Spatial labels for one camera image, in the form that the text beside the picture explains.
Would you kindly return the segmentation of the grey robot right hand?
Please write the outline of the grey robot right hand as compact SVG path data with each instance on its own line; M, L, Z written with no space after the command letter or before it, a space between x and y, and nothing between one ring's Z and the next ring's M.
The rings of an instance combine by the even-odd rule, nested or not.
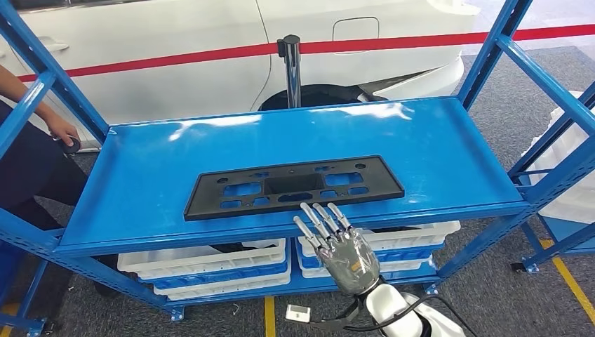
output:
M299 216L294 216L293 222L339 290L358 296L376 286L380 280L377 256L337 205L302 202L300 208L318 233L314 234Z

